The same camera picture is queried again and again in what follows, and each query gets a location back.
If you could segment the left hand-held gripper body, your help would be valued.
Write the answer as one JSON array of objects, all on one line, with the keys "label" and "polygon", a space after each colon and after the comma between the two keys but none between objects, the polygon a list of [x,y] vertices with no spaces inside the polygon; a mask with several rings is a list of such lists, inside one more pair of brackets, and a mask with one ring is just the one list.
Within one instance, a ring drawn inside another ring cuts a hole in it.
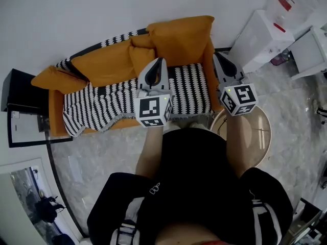
[{"label": "left hand-held gripper body", "polygon": [[172,98],[168,84],[138,84],[134,98],[136,120],[145,128],[165,126],[173,109]]}]

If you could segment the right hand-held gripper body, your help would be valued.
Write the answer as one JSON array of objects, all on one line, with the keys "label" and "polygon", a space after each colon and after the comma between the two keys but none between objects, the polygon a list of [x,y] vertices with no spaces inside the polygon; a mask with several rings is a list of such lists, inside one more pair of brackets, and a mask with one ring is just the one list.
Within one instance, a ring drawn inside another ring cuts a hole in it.
[{"label": "right hand-held gripper body", "polygon": [[241,81],[223,82],[219,85],[219,100],[231,116],[250,113],[258,104],[258,96],[253,83]]}]

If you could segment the large orange cushion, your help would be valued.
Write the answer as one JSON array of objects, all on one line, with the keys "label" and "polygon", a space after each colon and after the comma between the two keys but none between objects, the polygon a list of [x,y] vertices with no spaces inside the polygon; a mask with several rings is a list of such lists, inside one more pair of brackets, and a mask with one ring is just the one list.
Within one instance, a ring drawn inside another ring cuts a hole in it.
[{"label": "large orange cushion", "polygon": [[149,24],[147,32],[157,55],[166,60],[167,66],[201,63],[206,54],[214,51],[211,41],[214,20],[203,15],[157,22]]}]

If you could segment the person's left forearm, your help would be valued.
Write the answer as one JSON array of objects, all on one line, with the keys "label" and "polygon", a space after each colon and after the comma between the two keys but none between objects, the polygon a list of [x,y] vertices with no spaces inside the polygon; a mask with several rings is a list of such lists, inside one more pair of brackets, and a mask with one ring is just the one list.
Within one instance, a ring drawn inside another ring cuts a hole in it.
[{"label": "person's left forearm", "polygon": [[155,179],[161,161],[163,131],[163,127],[147,129],[144,146],[136,165],[136,175]]}]

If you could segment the person's right forearm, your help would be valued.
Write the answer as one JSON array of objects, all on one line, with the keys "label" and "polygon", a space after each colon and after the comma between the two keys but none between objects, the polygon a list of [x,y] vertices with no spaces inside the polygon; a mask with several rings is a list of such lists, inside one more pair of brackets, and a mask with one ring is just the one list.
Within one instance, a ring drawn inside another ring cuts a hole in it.
[{"label": "person's right forearm", "polygon": [[246,136],[242,116],[231,116],[226,113],[226,157],[230,167],[240,178],[244,172],[252,167],[250,150],[246,144]]}]

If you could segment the orange sofa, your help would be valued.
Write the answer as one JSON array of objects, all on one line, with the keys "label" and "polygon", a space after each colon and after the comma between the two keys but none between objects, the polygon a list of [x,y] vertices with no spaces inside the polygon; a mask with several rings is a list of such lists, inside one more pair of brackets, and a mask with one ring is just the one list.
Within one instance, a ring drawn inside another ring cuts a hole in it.
[{"label": "orange sofa", "polygon": [[219,111],[213,21],[212,16],[196,16],[152,23],[47,67],[31,84],[49,92],[51,135],[77,137],[137,126],[137,77],[157,57],[167,62],[169,88],[175,95],[172,117]]}]

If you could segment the white water dispenser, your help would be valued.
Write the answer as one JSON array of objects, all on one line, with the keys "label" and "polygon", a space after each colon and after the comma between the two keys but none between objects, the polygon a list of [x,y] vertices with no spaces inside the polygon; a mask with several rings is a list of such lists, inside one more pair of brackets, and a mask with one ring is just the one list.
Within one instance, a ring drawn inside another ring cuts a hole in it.
[{"label": "white water dispenser", "polygon": [[293,34],[256,10],[229,51],[245,73],[255,72],[295,42]]}]

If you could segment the round glass coffee table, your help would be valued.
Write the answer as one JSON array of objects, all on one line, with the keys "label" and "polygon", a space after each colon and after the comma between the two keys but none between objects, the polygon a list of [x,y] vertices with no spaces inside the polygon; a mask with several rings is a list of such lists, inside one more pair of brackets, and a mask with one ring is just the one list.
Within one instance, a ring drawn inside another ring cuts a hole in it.
[{"label": "round glass coffee table", "polygon": [[[271,144],[271,125],[265,112],[258,106],[255,106],[252,112],[242,115],[243,125],[246,136],[246,144],[250,150],[251,165],[257,167],[266,157]],[[216,114],[210,130],[226,139],[227,118],[225,111],[222,110]]]}]

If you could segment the person's white shoe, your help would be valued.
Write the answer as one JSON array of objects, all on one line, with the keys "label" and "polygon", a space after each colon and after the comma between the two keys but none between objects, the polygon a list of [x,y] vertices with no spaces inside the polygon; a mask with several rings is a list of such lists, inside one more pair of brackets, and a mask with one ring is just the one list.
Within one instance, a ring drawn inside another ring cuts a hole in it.
[{"label": "person's white shoe", "polygon": [[197,129],[203,129],[203,130],[207,130],[209,131],[209,129],[203,125],[203,124],[200,124],[200,123],[197,123],[197,122],[193,122],[189,125],[189,128],[197,128]]}]

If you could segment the black white striped blanket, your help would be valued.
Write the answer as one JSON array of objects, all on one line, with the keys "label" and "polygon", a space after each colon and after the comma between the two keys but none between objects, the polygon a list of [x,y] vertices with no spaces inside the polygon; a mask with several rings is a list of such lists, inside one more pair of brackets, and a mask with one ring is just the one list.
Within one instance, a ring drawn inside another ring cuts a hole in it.
[{"label": "black white striped blanket", "polygon": [[[168,68],[174,93],[171,120],[213,113],[219,107],[213,99],[214,71],[206,54],[201,63]],[[78,137],[83,133],[137,126],[133,97],[137,79],[104,87],[88,84],[70,94],[49,92],[50,125],[55,136]]]}]

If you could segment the person's black t-shirt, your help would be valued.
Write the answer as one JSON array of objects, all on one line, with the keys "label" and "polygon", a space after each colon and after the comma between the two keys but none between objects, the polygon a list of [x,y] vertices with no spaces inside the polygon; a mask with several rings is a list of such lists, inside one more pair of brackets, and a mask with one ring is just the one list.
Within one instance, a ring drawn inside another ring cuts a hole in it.
[{"label": "person's black t-shirt", "polygon": [[203,129],[167,132],[155,179],[113,173],[87,219],[92,245],[155,245],[174,224],[204,227],[233,245],[277,245],[293,208],[280,182],[250,168],[238,178],[226,142]]}]

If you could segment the black cabinet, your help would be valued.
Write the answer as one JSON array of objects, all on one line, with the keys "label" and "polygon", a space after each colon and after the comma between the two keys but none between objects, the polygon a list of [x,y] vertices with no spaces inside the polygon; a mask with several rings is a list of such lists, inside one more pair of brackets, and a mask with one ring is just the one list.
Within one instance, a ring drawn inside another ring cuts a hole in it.
[{"label": "black cabinet", "polygon": [[3,82],[1,111],[49,114],[49,91],[31,84],[35,76],[12,69]]}]

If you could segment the black framed white panel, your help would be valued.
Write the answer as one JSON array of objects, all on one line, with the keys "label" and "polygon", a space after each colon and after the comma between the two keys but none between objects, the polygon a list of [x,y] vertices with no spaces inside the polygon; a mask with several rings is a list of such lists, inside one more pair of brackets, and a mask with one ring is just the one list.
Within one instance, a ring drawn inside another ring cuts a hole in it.
[{"label": "black framed white panel", "polygon": [[71,136],[51,136],[50,130],[42,128],[42,116],[8,109],[7,135],[9,148],[24,148],[70,142]]}]

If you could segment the black backpack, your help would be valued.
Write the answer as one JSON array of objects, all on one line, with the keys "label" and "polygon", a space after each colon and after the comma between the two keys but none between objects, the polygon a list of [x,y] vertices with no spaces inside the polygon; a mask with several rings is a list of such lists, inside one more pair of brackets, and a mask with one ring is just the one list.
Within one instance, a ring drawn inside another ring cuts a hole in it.
[{"label": "black backpack", "polygon": [[65,207],[56,202],[57,197],[42,197],[40,201],[35,203],[36,214],[46,222],[53,223],[58,213],[57,210],[64,210]]}]

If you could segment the glass wall window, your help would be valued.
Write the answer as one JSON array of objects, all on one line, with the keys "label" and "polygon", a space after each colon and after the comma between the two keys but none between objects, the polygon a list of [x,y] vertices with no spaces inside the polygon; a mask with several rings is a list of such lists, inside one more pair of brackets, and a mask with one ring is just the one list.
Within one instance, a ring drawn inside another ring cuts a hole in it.
[{"label": "glass wall window", "polygon": [[[78,239],[71,232],[64,219],[66,205],[56,194],[47,190],[40,166],[31,165],[14,170],[10,172],[10,177],[29,222],[46,245],[79,245]],[[35,203],[40,201],[42,197],[57,197],[56,202],[65,207],[62,211],[57,210],[58,215],[53,223],[42,221],[36,214]]]}]

